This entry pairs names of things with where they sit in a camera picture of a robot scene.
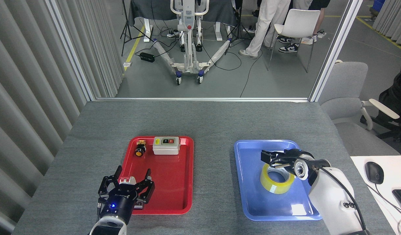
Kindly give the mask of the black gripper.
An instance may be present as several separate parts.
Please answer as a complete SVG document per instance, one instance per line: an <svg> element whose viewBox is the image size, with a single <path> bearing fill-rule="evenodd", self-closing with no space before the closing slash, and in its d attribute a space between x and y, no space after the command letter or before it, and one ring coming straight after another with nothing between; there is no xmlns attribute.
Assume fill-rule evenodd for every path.
<svg viewBox="0 0 401 235"><path fill-rule="evenodd" d="M137 183L137 191L135 185L121 183L118 180L122 172L122 166L119 165L113 175L103 177L98 195L108 194L108 186L113 183L115 188L108 194L108 200L105 203L101 217L112 216L117 217L125 223L128 223L132 215L135 200L148 204L155 190L155 183L151 178L151 169L148 169L144 180Z"/></svg>
<svg viewBox="0 0 401 235"><path fill-rule="evenodd" d="M296 161L295 157L299 157L310 161L313 160L313 155L311 153L300 149L284 149L283 153L278 151L266 151L266 150L261 151L261 161L269 164L270 167L284 168L290 166L289 163L272 163L272 161L275 158L277 158L277 156L279 156L280 160L284 162L294 162Z"/></svg>

